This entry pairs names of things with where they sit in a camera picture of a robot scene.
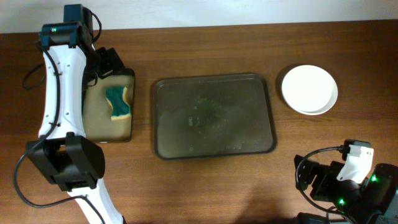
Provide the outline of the green and yellow sponge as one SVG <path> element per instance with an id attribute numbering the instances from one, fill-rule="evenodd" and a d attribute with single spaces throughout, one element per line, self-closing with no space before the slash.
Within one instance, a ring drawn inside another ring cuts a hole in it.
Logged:
<path id="1" fill-rule="evenodd" d="M 112 86 L 107 88 L 105 90 L 105 97 L 112 109 L 112 121 L 131 117 L 131 107 L 127 102 L 127 88 L 125 86 Z"/>

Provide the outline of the light grey plate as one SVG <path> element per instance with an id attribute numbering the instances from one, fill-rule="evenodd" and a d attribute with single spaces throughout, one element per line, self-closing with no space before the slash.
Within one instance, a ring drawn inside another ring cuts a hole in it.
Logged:
<path id="1" fill-rule="evenodd" d="M 300 97 L 284 98 L 287 105 L 295 112 L 304 115 L 316 116 L 331 110 L 337 102 L 337 98 Z"/>

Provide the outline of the cream white plate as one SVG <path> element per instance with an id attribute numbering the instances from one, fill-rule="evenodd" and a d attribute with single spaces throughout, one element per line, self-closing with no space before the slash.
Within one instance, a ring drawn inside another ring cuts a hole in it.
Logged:
<path id="1" fill-rule="evenodd" d="M 314 65 L 299 65 L 289 70 L 280 86 L 282 97 L 334 97 L 338 99 L 338 86 L 326 70 Z"/>

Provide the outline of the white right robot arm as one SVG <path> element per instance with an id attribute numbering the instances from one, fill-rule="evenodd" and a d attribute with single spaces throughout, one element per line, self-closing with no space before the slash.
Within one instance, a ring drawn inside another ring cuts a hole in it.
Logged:
<path id="1" fill-rule="evenodd" d="M 300 155 L 294 158 L 298 169 L 296 188 L 304 191 L 309 185 L 312 187 L 308 202 L 332 203 L 332 207 L 322 211 L 344 215 L 346 223 L 397 223 L 397 166 L 377 164 L 371 176 L 358 184 L 337 179 L 343 168 L 341 162 L 322 165 L 302 159 Z"/>

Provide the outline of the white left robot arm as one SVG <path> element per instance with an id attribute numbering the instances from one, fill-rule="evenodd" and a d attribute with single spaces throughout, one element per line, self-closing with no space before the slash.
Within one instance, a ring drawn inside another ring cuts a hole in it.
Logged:
<path id="1" fill-rule="evenodd" d="M 102 148 L 86 138 L 83 80 L 100 57 L 83 23 L 46 24 L 40 32 L 46 66 L 45 110 L 39 139 L 25 156 L 44 178 L 76 200 L 90 223 L 124 223 L 104 184 Z"/>

